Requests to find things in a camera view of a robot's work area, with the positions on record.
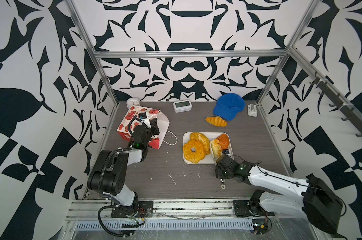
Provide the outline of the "red white paper bag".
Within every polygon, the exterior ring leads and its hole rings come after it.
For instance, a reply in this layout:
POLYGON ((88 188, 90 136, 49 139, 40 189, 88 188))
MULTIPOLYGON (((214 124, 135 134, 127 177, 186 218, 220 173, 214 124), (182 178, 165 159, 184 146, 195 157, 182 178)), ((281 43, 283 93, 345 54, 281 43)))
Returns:
POLYGON ((140 134, 149 135, 149 146, 160 149, 168 132, 170 121, 159 109, 131 106, 118 124, 117 132, 126 141, 139 141, 140 134))

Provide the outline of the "orange fake croissant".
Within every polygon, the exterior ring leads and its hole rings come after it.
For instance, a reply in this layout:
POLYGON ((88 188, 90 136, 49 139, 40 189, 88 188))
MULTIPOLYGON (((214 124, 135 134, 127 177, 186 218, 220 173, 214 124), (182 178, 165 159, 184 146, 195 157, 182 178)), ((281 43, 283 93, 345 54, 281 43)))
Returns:
POLYGON ((228 150, 230 146, 229 136, 227 134, 221 134, 218 138, 218 143, 222 150, 228 150))

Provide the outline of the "yellow fake bread roll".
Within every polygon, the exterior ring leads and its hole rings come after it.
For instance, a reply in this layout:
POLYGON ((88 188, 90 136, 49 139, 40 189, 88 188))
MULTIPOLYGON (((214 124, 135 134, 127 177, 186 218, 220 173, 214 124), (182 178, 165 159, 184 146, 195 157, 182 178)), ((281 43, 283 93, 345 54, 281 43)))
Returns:
POLYGON ((199 163, 206 155, 203 143, 199 140, 189 140, 183 146, 183 155, 187 161, 193 164, 199 163))

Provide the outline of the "sesame oval fake bread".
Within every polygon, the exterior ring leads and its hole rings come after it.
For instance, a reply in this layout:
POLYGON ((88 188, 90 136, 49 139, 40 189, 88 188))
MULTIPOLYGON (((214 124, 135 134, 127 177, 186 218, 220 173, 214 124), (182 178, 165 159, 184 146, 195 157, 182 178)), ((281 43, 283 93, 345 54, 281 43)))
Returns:
POLYGON ((202 143, 202 145, 203 145, 205 155, 210 154, 210 146, 209 146, 210 141, 204 134, 202 134, 202 133, 191 133, 190 139, 200 141, 202 143))

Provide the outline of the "striped yellow fake croissant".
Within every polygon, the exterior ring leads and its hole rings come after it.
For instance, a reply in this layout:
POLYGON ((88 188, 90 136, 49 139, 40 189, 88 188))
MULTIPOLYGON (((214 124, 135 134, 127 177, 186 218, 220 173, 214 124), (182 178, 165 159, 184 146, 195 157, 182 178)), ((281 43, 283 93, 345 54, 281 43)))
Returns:
POLYGON ((208 122, 209 124, 211 124, 215 127, 226 127, 228 125, 228 123, 220 116, 207 117, 205 120, 206 120, 206 122, 208 122))

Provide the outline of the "metal white-tipped tongs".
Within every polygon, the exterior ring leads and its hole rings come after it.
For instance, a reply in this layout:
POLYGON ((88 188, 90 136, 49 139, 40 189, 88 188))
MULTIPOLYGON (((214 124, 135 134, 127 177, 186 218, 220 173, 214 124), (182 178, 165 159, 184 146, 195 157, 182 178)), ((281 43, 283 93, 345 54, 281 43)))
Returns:
POLYGON ((225 185, 226 179, 220 178, 219 180, 220 180, 220 184, 221 184, 221 189, 225 190, 226 189, 226 185, 225 185))

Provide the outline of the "pale split fake bun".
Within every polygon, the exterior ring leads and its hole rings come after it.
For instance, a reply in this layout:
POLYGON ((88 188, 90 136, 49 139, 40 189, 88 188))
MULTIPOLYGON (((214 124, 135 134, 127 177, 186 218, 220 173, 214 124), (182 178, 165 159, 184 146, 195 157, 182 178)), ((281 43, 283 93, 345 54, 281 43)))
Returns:
POLYGON ((222 147, 219 139, 214 139, 210 142, 211 152, 215 159, 218 159, 222 155, 222 147))

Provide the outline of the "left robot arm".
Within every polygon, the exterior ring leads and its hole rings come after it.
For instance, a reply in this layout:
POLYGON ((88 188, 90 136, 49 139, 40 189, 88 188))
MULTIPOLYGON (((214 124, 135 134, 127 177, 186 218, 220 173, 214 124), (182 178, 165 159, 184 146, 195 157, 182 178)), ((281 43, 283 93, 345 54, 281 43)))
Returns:
POLYGON ((129 165, 145 160, 150 140, 160 133, 158 120, 134 117, 128 124, 131 140, 127 148, 113 151, 102 150, 87 181, 87 188, 101 198, 112 202, 111 207, 118 207, 126 215, 132 215, 139 208, 138 194, 125 184, 129 165))

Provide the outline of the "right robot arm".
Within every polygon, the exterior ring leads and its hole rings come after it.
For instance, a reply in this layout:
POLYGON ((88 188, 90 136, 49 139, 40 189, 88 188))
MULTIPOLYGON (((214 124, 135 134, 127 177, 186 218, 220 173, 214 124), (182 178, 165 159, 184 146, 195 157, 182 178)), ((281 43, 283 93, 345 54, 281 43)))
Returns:
POLYGON ((221 182, 232 179, 258 188, 250 200, 234 202, 237 217, 281 213, 308 220, 319 230, 335 235, 346 213, 344 201, 317 177, 291 178, 268 171, 259 163, 238 163, 229 155, 216 160, 215 172, 221 182))

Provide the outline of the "white plastic tray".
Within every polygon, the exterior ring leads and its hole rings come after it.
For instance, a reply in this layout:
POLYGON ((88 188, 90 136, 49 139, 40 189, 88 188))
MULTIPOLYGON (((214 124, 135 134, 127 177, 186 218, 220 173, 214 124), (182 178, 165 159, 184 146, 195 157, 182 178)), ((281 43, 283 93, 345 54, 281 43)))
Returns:
MULTIPOLYGON (((228 137, 229 135, 224 132, 201 132, 204 134, 210 141, 218 138, 222 134, 226 134, 228 137)), ((183 135, 183 145, 185 145, 190 140, 190 135, 192 132, 186 132, 183 135)), ((206 155, 204 159, 200 160, 197 165, 215 165, 217 158, 213 156, 213 153, 210 153, 210 155, 206 155)))

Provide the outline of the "blue baseball cap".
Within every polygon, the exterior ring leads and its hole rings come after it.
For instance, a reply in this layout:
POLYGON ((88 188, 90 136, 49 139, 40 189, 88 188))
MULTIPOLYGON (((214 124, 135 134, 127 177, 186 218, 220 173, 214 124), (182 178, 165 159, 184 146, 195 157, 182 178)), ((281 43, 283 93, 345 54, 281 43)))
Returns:
POLYGON ((216 101, 213 114, 225 120, 232 121, 239 112, 244 110, 245 105, 245 101, 240 95, 227 93, 216 101))

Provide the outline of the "white power adapter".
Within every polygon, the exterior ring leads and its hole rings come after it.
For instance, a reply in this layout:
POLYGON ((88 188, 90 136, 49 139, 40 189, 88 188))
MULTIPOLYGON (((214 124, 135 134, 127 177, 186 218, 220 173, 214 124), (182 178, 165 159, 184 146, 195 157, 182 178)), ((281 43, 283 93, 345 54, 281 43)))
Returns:
POLYGON ((257 105, 255 105, 255 104, 249 104, 248 105, 248 115, 250 117, 257 117, 258 116, 257 105))

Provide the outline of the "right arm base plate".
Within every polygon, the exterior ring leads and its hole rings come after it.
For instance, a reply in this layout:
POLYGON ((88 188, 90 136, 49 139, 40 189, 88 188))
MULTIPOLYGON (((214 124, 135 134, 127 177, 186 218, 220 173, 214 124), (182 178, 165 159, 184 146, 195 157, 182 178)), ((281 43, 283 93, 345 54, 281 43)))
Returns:
POLYGON ((275 216, 274 212, 266 212, 259 204, 250 200, 234 200, 233 207, 238 218, 275 216))

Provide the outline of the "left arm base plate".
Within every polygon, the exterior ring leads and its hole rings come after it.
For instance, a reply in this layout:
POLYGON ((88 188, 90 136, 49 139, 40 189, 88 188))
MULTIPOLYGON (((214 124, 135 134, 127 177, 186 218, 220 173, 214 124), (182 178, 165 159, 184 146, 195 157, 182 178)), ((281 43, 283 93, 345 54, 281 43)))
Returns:
POLYGON ((111 217, 112 218, 125 218, 128 216, 145 218, 150 216, 153 212, 153 201, 138 201, 134 202, 132 206, 115 206, 113 205, 111 217))

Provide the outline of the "wall hook rail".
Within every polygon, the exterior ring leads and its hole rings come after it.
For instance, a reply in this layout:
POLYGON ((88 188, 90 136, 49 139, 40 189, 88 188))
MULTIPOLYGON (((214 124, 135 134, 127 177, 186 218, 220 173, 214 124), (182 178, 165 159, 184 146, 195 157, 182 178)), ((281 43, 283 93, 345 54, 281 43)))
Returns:
POLYGON ((332 103, 329 107, 339 110, 344 117, 342 121, 349 121, 358 131, 356 137, 362 138, 362 113, 351 103, 329 80, 320 79, 315 73, 315 79, 310 83, 320 89, 319 95, 326 96, 332 103))

